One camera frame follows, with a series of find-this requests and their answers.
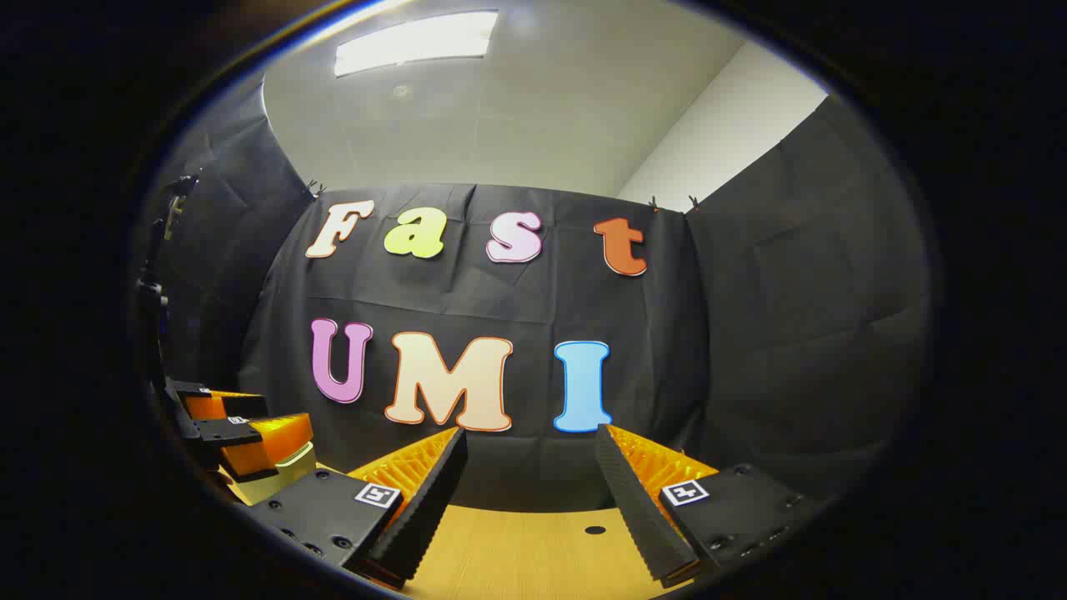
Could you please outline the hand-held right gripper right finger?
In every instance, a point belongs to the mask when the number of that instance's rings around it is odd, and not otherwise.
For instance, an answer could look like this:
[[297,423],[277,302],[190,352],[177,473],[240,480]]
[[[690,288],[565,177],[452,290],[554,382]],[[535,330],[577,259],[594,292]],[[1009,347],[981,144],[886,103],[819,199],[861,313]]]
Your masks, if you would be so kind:
[[822,512],[822,498],[740,463],[716,468],[610,424],[594,455],[652,579],[715,581],[770,554]]

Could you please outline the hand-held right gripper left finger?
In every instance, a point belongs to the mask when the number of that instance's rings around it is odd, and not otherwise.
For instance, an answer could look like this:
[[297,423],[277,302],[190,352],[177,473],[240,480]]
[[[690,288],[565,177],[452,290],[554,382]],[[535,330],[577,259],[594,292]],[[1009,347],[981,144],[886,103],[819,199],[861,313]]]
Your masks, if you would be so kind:
[[316,558],[400,589],[412,580],[468,462],[468,437],[451,427],[350,474],[324,467],[250,508]]

